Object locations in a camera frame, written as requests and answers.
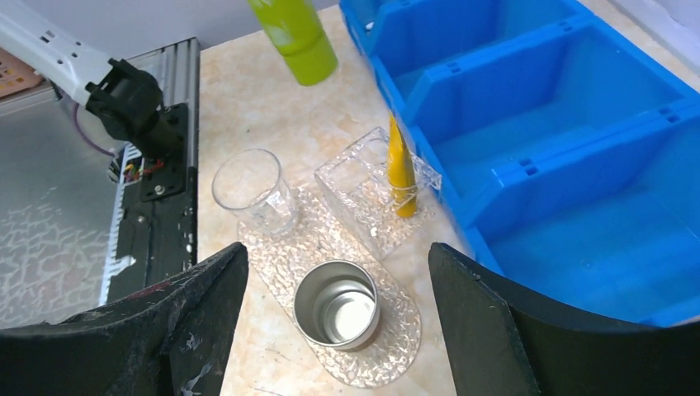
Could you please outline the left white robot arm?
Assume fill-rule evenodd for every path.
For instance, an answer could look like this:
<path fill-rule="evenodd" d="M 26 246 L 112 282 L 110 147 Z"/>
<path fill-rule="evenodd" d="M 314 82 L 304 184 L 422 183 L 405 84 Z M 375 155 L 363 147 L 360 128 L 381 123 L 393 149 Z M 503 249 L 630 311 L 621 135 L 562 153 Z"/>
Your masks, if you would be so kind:
<path fill-rule="evenodd" d="M 182 147 L 165 118 L 157 79 L 61 30 L 20 1 L 1 3 L 1 46 L 29 64 L 96 116 L 113 138 L 146 158 L 164 159 Z"/>

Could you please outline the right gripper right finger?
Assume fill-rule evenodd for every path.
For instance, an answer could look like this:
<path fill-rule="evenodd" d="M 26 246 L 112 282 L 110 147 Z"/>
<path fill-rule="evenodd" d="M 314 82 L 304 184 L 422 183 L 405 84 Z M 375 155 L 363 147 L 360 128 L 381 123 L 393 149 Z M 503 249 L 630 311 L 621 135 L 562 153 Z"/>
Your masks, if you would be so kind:
<path fill-rule="evenodd" d="M 699 325 L 661 328 L 563 304 L 445 243 L 428 266 L 460 395 L 696 395 Z"/>

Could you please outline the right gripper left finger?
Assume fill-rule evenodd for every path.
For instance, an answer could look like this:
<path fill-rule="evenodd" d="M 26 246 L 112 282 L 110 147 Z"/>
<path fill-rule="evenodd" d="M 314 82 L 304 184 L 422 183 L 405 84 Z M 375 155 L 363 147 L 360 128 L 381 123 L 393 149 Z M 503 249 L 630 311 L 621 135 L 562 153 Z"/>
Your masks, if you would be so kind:
<path fill-rule="evenodd" d="M 217 395 L 248 282 L 233 243 L 62 323 L 1 332 L 4 395 Z"/>

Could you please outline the clear glass cup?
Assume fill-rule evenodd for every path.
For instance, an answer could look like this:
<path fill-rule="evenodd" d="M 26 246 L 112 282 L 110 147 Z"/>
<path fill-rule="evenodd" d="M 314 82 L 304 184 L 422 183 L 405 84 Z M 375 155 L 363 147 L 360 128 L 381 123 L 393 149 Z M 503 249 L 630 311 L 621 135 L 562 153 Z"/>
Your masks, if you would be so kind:
<path fill-rule="evenodd" d="M 211 183 L 216 204 L 253 231 L 277 236 L 296 225 L 296 199 L 277 156 L 250 148 L 225 160 Z"/>

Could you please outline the yellow green tube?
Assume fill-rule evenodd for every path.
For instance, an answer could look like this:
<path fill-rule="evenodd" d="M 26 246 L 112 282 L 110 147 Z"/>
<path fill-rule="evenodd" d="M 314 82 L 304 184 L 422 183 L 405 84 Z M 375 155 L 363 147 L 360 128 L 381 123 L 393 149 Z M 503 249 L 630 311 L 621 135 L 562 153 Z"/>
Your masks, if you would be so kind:
<path fill-rule="evenodd" d="M 301 86 L 328 78 L 338 59 L 311 1 L 249 0 L 272 45 Z"/>

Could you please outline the orange yellow small tube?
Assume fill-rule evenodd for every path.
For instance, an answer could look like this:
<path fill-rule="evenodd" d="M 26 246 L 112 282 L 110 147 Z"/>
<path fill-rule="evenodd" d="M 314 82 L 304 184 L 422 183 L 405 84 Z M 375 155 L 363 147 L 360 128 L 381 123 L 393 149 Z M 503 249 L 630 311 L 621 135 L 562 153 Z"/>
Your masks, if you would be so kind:
<path fill-rule="evenodd" d="M 412 217 L 417 211 L 414 165 L 400 127 L 392 113 L 389 115 L 386 174 L 395 200 L 395 213 L 400 218 Z"/>

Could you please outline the silver metal cup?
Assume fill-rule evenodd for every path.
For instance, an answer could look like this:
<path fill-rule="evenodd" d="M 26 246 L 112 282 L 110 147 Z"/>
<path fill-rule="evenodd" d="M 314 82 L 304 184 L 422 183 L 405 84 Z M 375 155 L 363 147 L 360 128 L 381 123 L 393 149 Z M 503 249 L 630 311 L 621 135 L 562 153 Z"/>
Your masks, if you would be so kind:
<path fill-rule="evenodd" d="M 365 269 L 332 260 L 305 273 L 295 288 L 292 313 L 307 341 L 335 351 L 360 351 L 378 333 L 380 296 Z"/>

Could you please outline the clear textured square tray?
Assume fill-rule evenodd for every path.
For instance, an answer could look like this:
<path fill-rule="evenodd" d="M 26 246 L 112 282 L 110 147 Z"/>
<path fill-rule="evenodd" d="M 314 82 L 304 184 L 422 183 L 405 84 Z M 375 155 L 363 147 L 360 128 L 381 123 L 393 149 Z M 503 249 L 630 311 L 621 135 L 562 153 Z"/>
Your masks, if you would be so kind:
<path fill-rule="evenodd" d="M 411 155 L 416 184 L 394 191 L 387 174 L 389 133 L 376 127 L 315 170 L 326 205 L 378 261 L 390 255 L 434 215 L 431 198 L 442 176 Z"/>

